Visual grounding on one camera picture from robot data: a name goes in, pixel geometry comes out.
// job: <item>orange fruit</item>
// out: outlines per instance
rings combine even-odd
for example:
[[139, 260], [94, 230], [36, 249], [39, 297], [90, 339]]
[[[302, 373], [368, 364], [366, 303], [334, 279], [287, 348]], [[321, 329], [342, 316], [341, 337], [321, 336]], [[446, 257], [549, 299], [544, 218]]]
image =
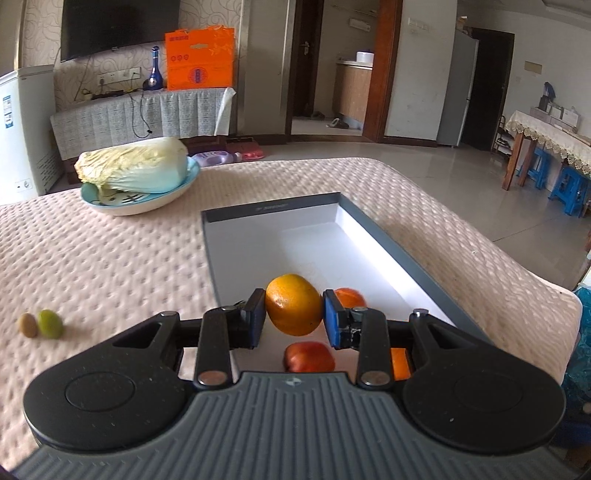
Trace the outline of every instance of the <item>orange fruit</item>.
[[328, 347], [320, 342], [292, 343], [285, 349], [283, 364], [285, 371], [295, 374], [335, 370], [335, 359]]
[[269, 318], [287, 335], [308, 335], [322, 320], [322, 298], [305, 278], [294, 273], [272, 280], [265, 307]]
[[352, 288], [337, 288], [335, 290], [335, 295], [339, 299], [340, 304], [346, 309], [367, 306], [363, 295]]

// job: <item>pink quilted mattress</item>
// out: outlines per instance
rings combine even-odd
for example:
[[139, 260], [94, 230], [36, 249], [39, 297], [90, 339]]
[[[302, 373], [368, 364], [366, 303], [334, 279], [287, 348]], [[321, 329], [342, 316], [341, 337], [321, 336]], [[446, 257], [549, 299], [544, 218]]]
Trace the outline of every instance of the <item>pink quilted mattress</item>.
[[[35, 448], [22, 395], [41, 371], [156, 312], [188, 319], [217, 306], [201, 210], [335, 191], [401, 244], [497, 346], [562, 380], [578, 299], [519, 266], [395, 170], [365, 158], [221, 166], [143, 215], [101, 215], [77, 190], [0, 208], [0, 463], [13, 468]], [[58, 341], [17, 332], [21, 313], [43, 308], [66, 321]]]

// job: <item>orange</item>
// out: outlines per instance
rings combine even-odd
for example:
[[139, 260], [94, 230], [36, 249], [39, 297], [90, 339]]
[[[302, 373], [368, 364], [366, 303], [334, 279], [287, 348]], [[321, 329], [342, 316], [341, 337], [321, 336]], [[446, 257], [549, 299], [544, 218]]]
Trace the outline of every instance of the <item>orange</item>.
[[335, 290], [335, 295], [339, 299], [340, 304], [346, 309], [367, 306], [363, 295], [352, 288], [337, 288]]
[[322, 320], [322, 298], [305, 278], [294, 273], [272, 280], [265, 307], [269, 318], [287, 335], [308, 335]]
[[412, 375], [406, 357], [406, 349], [391, 348], [390, 355], [392, 356], [392, 366], [394, 367], [394, 379], [397, 381], [408, 380]]

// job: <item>orange bag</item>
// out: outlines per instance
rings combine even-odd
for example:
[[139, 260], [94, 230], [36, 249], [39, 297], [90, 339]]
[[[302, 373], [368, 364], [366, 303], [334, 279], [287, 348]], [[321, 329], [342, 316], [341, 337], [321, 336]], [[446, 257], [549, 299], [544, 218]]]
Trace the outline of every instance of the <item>orange bag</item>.
[[233, 85], [233, 28], [177, 30], [165, 42], [169, 90]]

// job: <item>lace tablecloth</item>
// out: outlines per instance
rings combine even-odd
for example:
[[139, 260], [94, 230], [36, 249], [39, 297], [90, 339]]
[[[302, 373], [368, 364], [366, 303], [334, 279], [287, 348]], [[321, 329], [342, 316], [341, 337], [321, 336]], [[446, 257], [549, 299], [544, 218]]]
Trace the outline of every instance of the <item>lace tablecloth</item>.
[[591, 174], [591, 147], [572, 135], [520, 111], [511, 115], [506, 128], [537, 140], [540, 145], [560, 155], [573, 167], [587, 175]]
[[140, 140], [228, 135], [232, 88], [135, 92], [83, 102], [51, 117], [62, 160]]
[[[205, 168], [179, 199], [130, 217], [95, 212], [79, 190], [0, 207], [0, 464], [35, 448], [22, 413], [33, 378], [163, 310], [200, 318], [217, 306], [202, 210], [342, 192], [447, 291], [500, 348], [561, 382], [579, 300], [511, 259], [395, 170], [367, 158]], [[60, 340], [27, 339], [16, 318], [41, 309], [66, 322]]]

